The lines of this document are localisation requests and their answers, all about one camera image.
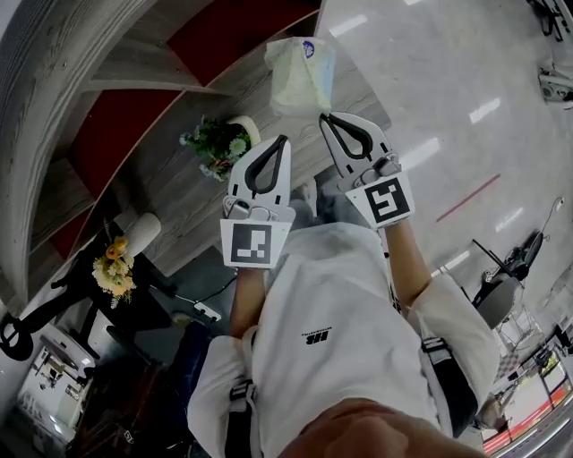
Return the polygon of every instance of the green plant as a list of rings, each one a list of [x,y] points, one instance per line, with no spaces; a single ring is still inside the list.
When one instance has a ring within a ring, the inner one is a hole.
[[[233,164],[251,148],[251,139],[243,126],[204,117],[193,134],[181,134],[179,142],[193,147],[195,153],[203,157],[202,172],[221,182],[228,178]]]

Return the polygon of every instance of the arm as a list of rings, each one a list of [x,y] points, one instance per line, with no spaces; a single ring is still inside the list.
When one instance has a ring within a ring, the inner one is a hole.
[[[431,282],[430,270],[415,243],[412,226],[406,220],[385,228],[390,269],[400,306],[407,312]]]
[[[240,268],[236,278],[235,300],[231,309],[232,337],[241,339],[249,327],[259,323],[265,303],[264,271]]]

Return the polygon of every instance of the white t-shirt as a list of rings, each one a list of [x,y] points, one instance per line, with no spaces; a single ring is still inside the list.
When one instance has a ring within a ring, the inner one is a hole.
[[[269,276],[252,351],[265,457],[278,456],[323,411],[352,397],[440,427],[420,338],[392,307],[387,275],[380,238],[369,229],[335,223],[289,235]],[[450,283],[432,282],[437,294],[423,301],[443,299],[444,288]],[[240,341],[214,339],[188,409],[191,432],[213,457],[224,457],[229,391],[244,373]]]

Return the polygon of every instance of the red panel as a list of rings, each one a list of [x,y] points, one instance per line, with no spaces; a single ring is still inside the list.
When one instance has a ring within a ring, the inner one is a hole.
[[[91,208],[84,210],[83,213],[80,213],[77,217],[75,217],[64,227],[60,228],[58,232],[50,237],[52,245],[54,245],[54,248],[56,248],[57,252],[60,253],[62,258],[68,259],[68,256],[72,252],[73,245],[75,244],[75,240],[80,234],[80,231],[83,228],[83,225],[88,219],[90,213]]]
[[[177,90],[145,89],[101,93],[69,151],[73,168],[95,199],[179,94]]]
[[[201,84],[261,43],[318,11],[304,0],[214,0],[167,42]]]

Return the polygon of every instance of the person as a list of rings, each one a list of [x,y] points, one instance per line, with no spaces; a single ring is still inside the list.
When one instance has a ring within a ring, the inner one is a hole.
[[[483,456],[440,432],[420,323],[448,341],[480,404],[497,372],[492,331],[449,276],[431,277],[407,220],[384,229],[399,313],[380,236],[335,188],[321,187],[318,217],[291,199],[276,268],[239,269],[230,332],[210,343],[189,429],[210,456],[245,456],[226,454],[229,393],[251,377],[265,458]]]

